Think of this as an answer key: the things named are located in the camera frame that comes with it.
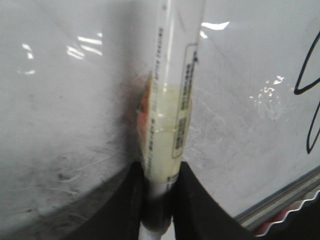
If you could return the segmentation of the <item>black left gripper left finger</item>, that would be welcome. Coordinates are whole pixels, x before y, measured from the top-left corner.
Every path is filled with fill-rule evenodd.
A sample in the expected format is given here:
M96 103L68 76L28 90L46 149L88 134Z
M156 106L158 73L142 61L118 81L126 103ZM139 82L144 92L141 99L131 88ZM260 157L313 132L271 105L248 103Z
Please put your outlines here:
M144 198L144 173L133 162L112 197L85 223L66 236L67 240L137 240Z

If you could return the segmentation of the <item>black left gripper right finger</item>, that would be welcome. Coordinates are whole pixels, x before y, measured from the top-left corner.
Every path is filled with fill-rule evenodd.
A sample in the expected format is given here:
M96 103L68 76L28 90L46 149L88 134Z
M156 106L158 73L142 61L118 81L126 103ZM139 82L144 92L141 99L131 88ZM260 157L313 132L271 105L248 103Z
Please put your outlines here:
M208 194L187 162L174 186L173 223L177 240L255 240Z

